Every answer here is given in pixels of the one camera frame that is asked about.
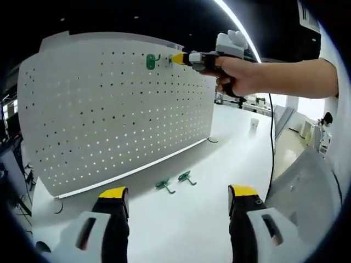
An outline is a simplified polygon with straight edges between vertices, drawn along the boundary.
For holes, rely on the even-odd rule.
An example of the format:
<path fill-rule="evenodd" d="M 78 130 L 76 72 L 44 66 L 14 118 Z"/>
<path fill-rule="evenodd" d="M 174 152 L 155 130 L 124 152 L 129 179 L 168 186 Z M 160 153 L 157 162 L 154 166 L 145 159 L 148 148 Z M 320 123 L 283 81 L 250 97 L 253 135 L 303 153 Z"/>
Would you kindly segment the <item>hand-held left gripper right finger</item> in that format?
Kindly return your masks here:
<path fill-rule="evenodd" d="M 267 208 L 254 188 L 229 185 L 228 200 L 233 262 L 302 261 L 296 226 Z"/>

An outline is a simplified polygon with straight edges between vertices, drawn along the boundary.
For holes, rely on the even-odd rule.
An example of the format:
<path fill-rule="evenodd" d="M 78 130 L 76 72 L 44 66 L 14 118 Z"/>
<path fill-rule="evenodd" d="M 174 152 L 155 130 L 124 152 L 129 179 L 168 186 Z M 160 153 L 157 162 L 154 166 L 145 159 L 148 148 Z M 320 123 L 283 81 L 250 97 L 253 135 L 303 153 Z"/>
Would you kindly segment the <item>person's right hand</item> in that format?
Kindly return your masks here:
<path fill-rule="evenodd" d="M 231 90 L 237 96 L 263 91 L 262 63 L 222 56 L 216 58 L 216 66 L 224 72 L 217 77 L 217 92 L 228 95 L 224 88 L 226 84 L 231 84 Z"/>

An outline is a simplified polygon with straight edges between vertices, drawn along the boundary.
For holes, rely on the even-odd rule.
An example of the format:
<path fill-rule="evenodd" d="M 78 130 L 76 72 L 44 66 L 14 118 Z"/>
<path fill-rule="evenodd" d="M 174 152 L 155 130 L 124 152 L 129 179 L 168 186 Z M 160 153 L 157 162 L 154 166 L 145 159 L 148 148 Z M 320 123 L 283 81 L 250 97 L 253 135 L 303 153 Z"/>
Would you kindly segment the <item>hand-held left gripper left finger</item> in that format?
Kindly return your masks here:
<path fill-rule="evenodd" d="M 127 262 L 128 219 L 128 188 L 102 192 L 92 210 L 63 230 L 60 255 L 65 262 Z"/>

